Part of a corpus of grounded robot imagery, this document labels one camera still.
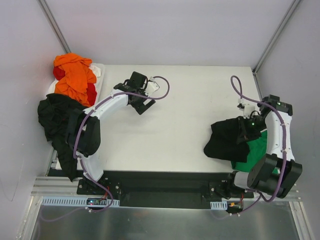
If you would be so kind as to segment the black printed t shirt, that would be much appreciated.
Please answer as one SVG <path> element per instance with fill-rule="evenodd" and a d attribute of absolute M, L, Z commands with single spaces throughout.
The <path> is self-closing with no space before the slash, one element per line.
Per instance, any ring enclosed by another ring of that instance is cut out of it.
<path fill-rule="evenodd" d="M 248 142 L 262 136 L 261 129 L 242 116 L 217 121 L 210 127 L 211 136 L 203 152 L 212 159 L 245 163 L 250 153 Z"/>

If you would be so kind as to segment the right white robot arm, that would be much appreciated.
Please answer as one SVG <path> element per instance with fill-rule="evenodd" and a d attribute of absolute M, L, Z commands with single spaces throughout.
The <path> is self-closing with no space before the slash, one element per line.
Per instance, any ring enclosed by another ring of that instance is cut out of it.
<path fill-rule="evenodd" d="M 257 102 L 262 126 L 267 131 L 266 153 L 249 172 L 234 171 L 232 181 L 225 184 L 225 193 L 232 198 L 243 190 L 267 194 L 270 199 L 283 199 L 301 176 L 303 166 L 295 162 L 291 148 L 293 107 L 278 96 L 269 95 Z"/>

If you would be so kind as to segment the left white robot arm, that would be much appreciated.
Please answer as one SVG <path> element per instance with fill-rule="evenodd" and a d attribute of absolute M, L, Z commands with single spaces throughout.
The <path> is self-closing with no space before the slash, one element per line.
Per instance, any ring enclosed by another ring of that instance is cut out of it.
<path fill-rule="evenodd" d="M 90 179 L 88 188 L 96 195 L 103 193 L 106 182 L 101 179 L 104 174 L 100 158 L 101 122 L 116 111 L 132 106 L 142 115 L 153 104 L 154 99 L 145 104 L 160 86 L 154 78 L 134 71 L 131 77 L 113 87 L 103 100 L 84 110 L 73 110 L 68 120 L 65 142 L 71 148 L 71 154 L 82 161 L 85 176 Z"/>

